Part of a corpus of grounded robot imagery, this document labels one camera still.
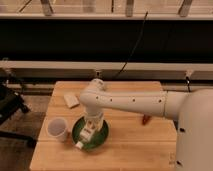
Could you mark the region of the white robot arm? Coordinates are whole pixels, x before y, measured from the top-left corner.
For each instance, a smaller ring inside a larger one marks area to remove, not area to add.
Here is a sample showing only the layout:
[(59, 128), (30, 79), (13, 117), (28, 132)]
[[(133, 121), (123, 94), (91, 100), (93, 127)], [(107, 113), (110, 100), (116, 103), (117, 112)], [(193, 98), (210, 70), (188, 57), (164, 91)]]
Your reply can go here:
[(110, 108), (177, 121), (175, 171), (213, 171), (213, 89), (110, 92), (93, 79), (80, 102), (90, 116)]

